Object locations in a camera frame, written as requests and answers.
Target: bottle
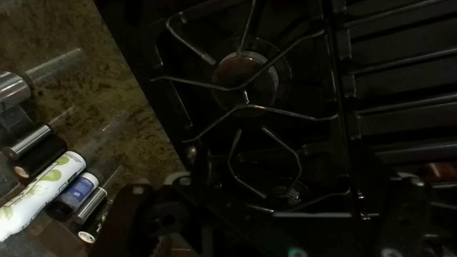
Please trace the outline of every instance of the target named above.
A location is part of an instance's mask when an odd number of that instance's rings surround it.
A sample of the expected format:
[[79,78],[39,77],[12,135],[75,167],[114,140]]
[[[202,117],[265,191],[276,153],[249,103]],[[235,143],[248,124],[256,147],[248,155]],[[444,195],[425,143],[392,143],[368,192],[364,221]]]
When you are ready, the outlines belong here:
[[114,172],[109,174],[109,178],[101,185],[98,187],[91,195],[89,198],[75,211],[74,214],[74,227],[79,227],[81,224],[84,224],[87,221],[87,218],[94,212],[94,210],[102,204],[107,198],[107,190],[109,190],[112,187],[112,180],[114,177],[118,175],[118,172],[122,171],[122,167],[118,165]]
[[75,147],[75,151],[65,151],[17,197],[5,202],[0,208],[0,241],[25,228],[45,204],[54,200],[85,168],[87,162],[97,157],[101,145],[118,134],[127,120],[125,113],[114,117],[87,144]]
[[71,114],[74,114],[74,107],[67,108],[47,124],[42,124],[38,128],[32,130],[31,133],[15,141],[12,145],[4,147],[2,153],[9,158],[9,161],[15,161],[27,151],[29,151],[34,145],[39,144],[44,138],[54,134],[54,128],[61,125],[62,121]]
[[[0,113],[0,144],[9,144],[12,138],[19,137],[32,127],[32,121],[27,113],[15,105],[4,113]],[[0,198],[4,197],[17,185],[17,180],[9,172],[8,158],[0,153]]]
[[67,143],[62,138],[55,134],[48,135],[11,162],[11,170],[19,182],[28,184],[65,151]]
[[81,48],[74,48],[39,65],[25,70],[21,74],[9,71],[0,73],[0,113],[11,108],[21,101],[29,98],[31,87],[55,77],[64,70],[69,70],[74,64],[84,60]]
[[82,175],[75,178],[64,192],[61,192],[52,202],[48,204],[47,214],[58,221],[67,221],[91,192],[104,184],[108,174],[112,174],[119,164],[118,157],[107,155],[92,164],[92,167]]
[[112,200],[108,200],[94,211],[94,214],[87,220],[87,222],[84,222],[84,225],[77,232],[81,241],[87,244],[94,244],[97,241],[111,207]]

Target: jar lid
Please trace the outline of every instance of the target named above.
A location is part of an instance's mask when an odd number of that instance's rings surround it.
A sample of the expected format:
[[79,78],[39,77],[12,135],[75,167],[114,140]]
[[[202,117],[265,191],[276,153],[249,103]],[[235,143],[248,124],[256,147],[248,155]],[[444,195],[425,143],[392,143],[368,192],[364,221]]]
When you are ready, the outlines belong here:
[[87,244],[95,242],[95,237],[87,231],[78,231],[77,235],[79,237],[79,240],[85,241]]
[[88,180],[89,182],[94,184],[94,187],[98,187],[98,178],[89,172],[82,172],[81,177],[84,177],[85,180]]

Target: burner cap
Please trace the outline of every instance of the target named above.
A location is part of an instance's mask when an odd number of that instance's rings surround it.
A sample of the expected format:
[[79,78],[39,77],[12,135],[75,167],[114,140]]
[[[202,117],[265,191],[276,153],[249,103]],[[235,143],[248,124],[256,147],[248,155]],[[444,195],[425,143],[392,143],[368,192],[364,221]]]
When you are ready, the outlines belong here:
[[264,202],[254,202],[276,211],[292,210],[296,205],[306,202],[311,198],[309,188],[296,181],[289,190],[289,178],[286,177],[271,177],[262,181],[261,190],[266,194]]
[[[268,60],[255,51],[229,53],[212,73],[212,83],[225,87],[235,87],[251,77]],[[229,110],[236,104],[272,105],[276,97],[278,73],[269,67],[256,80],[242,90],[218,91],[212,90],[212,97],[222,110]]]

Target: stove burner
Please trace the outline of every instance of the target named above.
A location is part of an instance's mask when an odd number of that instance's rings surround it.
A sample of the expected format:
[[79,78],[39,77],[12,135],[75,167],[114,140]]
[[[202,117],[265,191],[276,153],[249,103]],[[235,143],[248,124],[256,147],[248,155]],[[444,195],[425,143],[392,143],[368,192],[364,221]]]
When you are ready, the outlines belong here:
[[[229,53],[216,65],[212,73],[212,83],[225,87],[235,87],[249,78],[268,60],[255,51]],[[261,104],[272,105],[276,97],[278,73],[275,67],[269,67],[256,80],[245,88],[236,91],[211,90],[214,100],[224,110],[229,110],[238,104]]]
[[272,187],[272,198],[281,205],[296,207],[308,198],[309,192],[304,184],[295,182],[289,190],[286,187],[286,184]]

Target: stovetop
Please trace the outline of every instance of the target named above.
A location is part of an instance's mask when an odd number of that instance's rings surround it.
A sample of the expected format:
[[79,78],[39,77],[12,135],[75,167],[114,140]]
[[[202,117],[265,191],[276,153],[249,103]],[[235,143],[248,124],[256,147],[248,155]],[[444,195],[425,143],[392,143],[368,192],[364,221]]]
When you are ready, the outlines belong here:
[[354,143],[402,171],[455,157],[451,1],[149,4],[101,11],[205,182],[306,201],[346,190]]

